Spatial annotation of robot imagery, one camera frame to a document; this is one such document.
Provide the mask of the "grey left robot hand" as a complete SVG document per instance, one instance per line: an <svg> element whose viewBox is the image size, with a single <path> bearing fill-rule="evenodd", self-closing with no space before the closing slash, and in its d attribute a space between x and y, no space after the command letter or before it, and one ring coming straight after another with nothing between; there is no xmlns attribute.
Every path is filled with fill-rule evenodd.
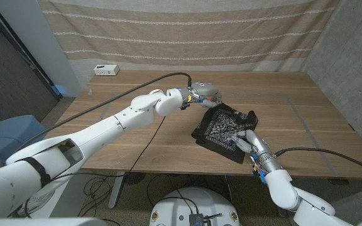
<svg viewBox="0 0 362 226"><path fill-rule="evenodd" d="M179 90L182 95L181 109L185 110L191 103L198 103L203 108L213 108L222 103L219 89L211 83L196 82L190 87Z"/></svg>

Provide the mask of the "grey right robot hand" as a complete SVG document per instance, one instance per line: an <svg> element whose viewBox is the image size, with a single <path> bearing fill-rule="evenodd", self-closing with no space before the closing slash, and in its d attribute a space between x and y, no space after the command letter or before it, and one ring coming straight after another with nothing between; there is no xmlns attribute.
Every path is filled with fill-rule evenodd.
<svg viewBox="0 0 362 226"><path fill-rule="evenodd" d="M254 154L262 169L267 173L282 170L276 156L271 153L271 149L267 142L265 142L255 131L248 129L235 134L229 134L228 139L234 142L240 150Z"/></svg>

